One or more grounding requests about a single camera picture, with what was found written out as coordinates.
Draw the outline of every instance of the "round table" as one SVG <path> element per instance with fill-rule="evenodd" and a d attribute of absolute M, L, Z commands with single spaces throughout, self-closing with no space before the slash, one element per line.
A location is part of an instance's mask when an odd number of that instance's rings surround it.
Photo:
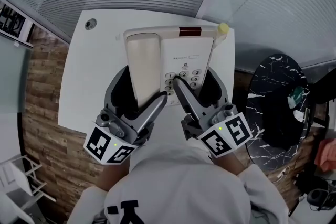
<path fill-rule="evenodd" d="M 263 117 L 261 109 L 262 98 L 281 86 L 285 86 L 306 76 L 299 65 L 289 56 L 274 54 L 267 57 L 256 69 L 248 89 L 245 118 L 251 129 L 253 138 L 246 143 L 246 148 L 252 161 L 262 170 L 277 170 L 286 165 L 298 152 L 307 131 L 302 132 L 300 143 L 285 151 L 272 147 L 263 140 Z M 305 113 L 308 107 L 309 89 L 304 87 L 304 96 L 297 110 Z"/>

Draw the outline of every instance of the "white table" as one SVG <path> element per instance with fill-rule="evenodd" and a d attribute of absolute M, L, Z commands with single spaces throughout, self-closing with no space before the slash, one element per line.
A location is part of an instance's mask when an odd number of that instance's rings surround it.
<path fill-rule="evenodd" d="M 97 20 L 92 30 L 85 23 Z M 123 33 L 127 29 L 151 26 L 216 25 L 200 19 L 145 10 L 85 10 L 78 20 L 62 78 L 58 124 L 87 133 L 104 107 L 105 91 L 114 76 L 127 65 Z M 214 49 L 210 67 L 223 81 L 232 100 L 235 65 L 234 30 Z M 155 121 L 150 141 L 185 143 L 180 105 L 163 109 Z"/>

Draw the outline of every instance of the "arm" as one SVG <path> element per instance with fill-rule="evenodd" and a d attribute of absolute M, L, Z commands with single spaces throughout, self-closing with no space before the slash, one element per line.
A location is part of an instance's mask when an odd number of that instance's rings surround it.
<path fill-rule="evenodd" d="M 83 191 L 77 201 L 68 223 L 103 223 L 104 202 L 107 192 L 129 172 L 130 158 L 121 165 L 105 166 L 98 177 L 96 186 L 89 187 Z"/>
<path fill-rule="evenodd" d="M 234 153 L 213 157 L 213 162 L 244 183 L 252 205 L 250 223 L 288 223 L 288 207 L 284 199 L 257 165 L 244 167 Z"/>

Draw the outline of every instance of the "white telephone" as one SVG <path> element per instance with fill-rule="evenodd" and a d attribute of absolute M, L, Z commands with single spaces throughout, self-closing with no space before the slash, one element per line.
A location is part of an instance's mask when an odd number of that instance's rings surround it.
<path fill-rule="evenodd" d="M 130 29 L 124 40 L 138 106 L 156 93 L 167 91 L 166 105 L 179 104 L 173 88 L 174 76 L 191 88 L 201 88 L 217 36 L 216 26 L 165 26 Z"/>

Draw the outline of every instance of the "person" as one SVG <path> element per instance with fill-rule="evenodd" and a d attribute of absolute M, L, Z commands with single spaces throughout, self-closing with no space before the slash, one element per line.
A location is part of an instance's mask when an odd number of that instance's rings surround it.
<path fill-rule="evenodd" d="M 84 190 L 68 223 L 290 222 L 288 207 L 258 166 L 234 153 L 211 159 L 198 147 L 145 144 L 106 166 Z"/>

